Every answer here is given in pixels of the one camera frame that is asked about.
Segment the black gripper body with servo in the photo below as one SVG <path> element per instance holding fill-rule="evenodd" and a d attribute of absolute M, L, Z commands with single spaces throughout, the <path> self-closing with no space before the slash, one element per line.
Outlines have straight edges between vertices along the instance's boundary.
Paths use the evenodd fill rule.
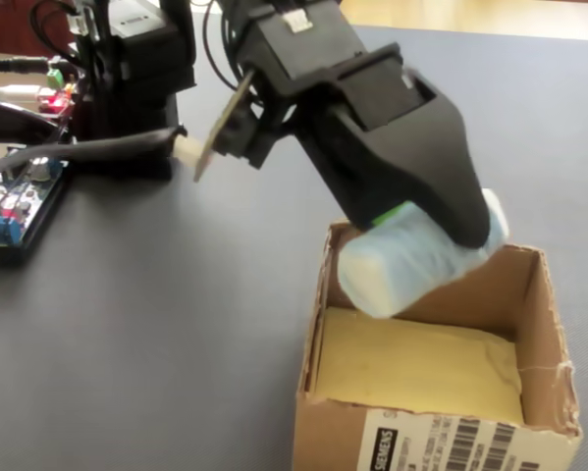
<path fill-rule="evenodd" d="M 337 1 L 240 1 L 240 86 L 282 96 L 366 53 Z"/>

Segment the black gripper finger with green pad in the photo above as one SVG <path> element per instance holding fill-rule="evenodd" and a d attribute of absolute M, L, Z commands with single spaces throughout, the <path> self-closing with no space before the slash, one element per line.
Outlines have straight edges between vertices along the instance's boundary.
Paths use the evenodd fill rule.
<path fill-rule="evenodd" d="M 407 175 L 378 136 L 410 111 L 411 91 L 404 87 L 363 87 L 352 98 L 316 87 L 297 103 L 295 137 L 356 227 L 378 225 L 411 198 Z"/>

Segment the large black gripper finger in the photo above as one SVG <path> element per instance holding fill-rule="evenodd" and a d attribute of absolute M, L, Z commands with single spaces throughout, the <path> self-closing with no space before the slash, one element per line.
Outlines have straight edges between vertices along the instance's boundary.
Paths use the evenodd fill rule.
<path fill-rule="evenodd" d="M 485 244 L 488 209 L 469 154 L 462 115 L 430 80 L 407 67 L 397 45 L 352 62 L 339 75 L 340 91 L 352 98 L 359 89 L 411 91 L 411 111 L 378 132 L 395 166 L 411 183 L 408 201 L 422 209 L 455 243 L 466 248 Z"/>

